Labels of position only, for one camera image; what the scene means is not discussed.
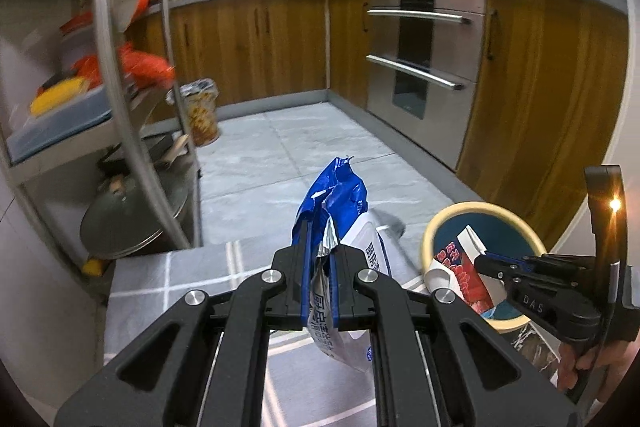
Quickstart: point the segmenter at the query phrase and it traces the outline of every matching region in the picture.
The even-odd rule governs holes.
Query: stainless steel oven
[[[372,0],[367,109],[455,169],[482,52],[484,0]]]

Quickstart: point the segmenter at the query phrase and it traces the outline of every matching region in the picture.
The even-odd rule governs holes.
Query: shelving rack
[[[166,58],[172,66],[175,66],[168,1],[162,0],[162,26]],[[173,243],[174,248],[181,250],[199,247],[202,244],[200,166],[198,165],[195,145],[191,138],[188,115],[184,100],[180,95],[178,82],[174,82],[172,87],[178,122],[182,133],[190,136],[187,142],[188,154],[186,156],[188,168],[184,172],[190,178],[190,184],[192,185],[191,201],[193,207],[191,213],[193,214],[193,231],[191,232],[193,233],[190,234],[193,237],[192,241],[189,241],[180,223],[174,217],[148,151],[141,139],[141,133],[145,133],[143,124],[146,118],[166,93],[159,88],[145,89],[132,101],[129,102],[127,100],[123,89],[123,74],[116,50],[116,26],[111,10],[111,0],[94,0],[93,9],[98,63],[111,105],[111,119],[62,140],[58,144],[50,146],[16,165],[12,165],[4,136],[1,136],[0,139],[0,170],[10,184],[16,200],[41,240],[71,275],[87,290],[89,290],[88,281],[82,276],[79,267],[71,261],[54,235],[46,227],[24,186],[25,182],[35,176],[76,158],[120,143],[132,175],[135,176],[139,186],[143,189],[150,210],[155,213],[165,236]]]

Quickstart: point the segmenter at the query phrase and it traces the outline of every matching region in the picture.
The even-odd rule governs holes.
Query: glowing light
[[[617,211],[620,210],[622,203],[618,198],[613,198],[611,201],[609,201],[609,206],[611,207],[611,210],[613,210],[613,212],[616,213]]]

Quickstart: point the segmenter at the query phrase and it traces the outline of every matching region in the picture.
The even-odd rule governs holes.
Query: trash bin
[[[216,98],[218,86],[210,78],[202,78],[180,86],[180,93],[186,102],[191,135],[196,146],[214,142],[220,135],[216,121]],[[166,102],[174,105],[174,92],[170,90]]]
[[[487,251],[521,259],[526,255],[541,256],[545,247],[533,229],[522,219],[496,204],[471,201],[444,208],[424,231],[422,237],[422,273],[426,273],[433,257],[469,225],[478,234]],[[517,330],[529,322],[507,301],[495,307],[486,321],[498,333]]]

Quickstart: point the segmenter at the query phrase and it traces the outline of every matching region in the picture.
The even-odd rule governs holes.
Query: orange plastic bag
[[[133,49],[131,42],[126,42],[118,49],[120,63],[124,73],[131,74],[138,89],[160,86],[170,89],[175,80],[175,69],[162,57]],[[89,79],[89,89],[100,86],[102,78],[98,67],[98,57],[87,55],[80,58],[72,69],[78,70],[78,76]]]

